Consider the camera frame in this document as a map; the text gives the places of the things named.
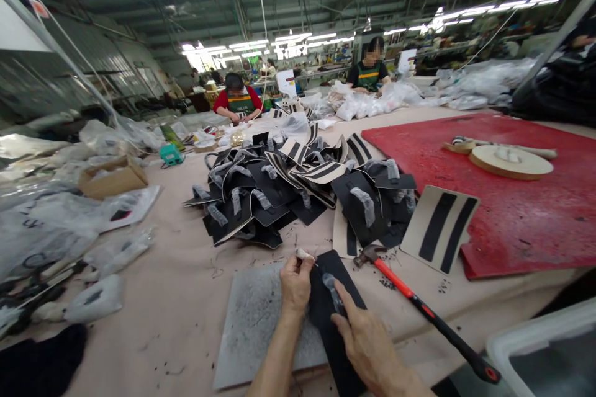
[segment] gray mat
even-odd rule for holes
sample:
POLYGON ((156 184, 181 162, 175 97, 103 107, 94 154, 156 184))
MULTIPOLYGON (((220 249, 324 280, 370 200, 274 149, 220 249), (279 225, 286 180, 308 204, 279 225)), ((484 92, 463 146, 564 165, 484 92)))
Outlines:
MULTIPOLYGON (((213 389, 248 383, 259 370, 281 312, 282 267, 280 262, 234 275, 213 389)), ((293 370, 326 363, 321 336, 305 316, 293 370)))

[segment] wooden disc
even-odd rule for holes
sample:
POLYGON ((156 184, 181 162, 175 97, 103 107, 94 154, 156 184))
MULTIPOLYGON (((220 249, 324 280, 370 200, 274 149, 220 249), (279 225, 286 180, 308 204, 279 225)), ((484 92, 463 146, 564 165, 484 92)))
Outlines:
POLYGON ((538 155, 507 148, 519 157, 520 163, 506 161, 495 155, 499 146, 478 146, 472 150, 470 161, 485 171, 518 180, 538 180, 553 171, 553 165, 538 155))

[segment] red shirt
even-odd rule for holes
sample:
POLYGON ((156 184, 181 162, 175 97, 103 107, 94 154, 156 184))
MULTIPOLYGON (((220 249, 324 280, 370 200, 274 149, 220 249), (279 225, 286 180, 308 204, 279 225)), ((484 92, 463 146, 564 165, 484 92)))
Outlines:
MULTIPOLYGON (((261 99, 259 98, 259 95, 257 95, 255 89, 247 86, 246 90, 248 91, 248 94, 250 95, 250 99, 253 100, 253 105, 255 106, 255 110, 256 109, 261 110, 261 107, 263 106, 263 104, 261 103, 261 99)), ((213 111, 215 113, 217 113, 217 109, 219 109, 219 107, 223 107, 223 108, 227 109, 229 105, 230 105, 230 103, 228 101, 228 94, 224 90, 219 94, 217 101, 215 101, 215 105, 213 106, 213 111)))

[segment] hammer head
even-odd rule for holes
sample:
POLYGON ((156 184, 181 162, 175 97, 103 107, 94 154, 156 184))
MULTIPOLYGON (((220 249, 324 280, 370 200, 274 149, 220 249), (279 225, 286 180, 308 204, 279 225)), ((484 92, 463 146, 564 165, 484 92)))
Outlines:
POLYGON ((360 253, 360 256, 354 258, 354 263, 358 268, 361 268, 365 262, 373 264, 379 258, 377 253, 385 251, 387 251, 387 248, 374 245, 364 248, 360 253))

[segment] hair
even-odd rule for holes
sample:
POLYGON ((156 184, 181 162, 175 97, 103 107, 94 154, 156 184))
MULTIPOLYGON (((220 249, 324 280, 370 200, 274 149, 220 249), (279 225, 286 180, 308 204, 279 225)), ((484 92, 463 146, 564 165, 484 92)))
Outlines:
POLYGON ((381 36, 377 36, 377 37, 374 37, 370 41, 370 43, 368 44, 368 47, 366 49, 366 52, 372 53, 374 50, 376 50, 378 48, 378 49, 380 49, 380 51, 382 53, 384 47, 385 47, 385 42, 383 41, 383 38, 381 36))
POLYGON ((230 94, 230 90, 242 90, 244 82, 238 73, 228 73, 225 75, 225 92, 230 94))

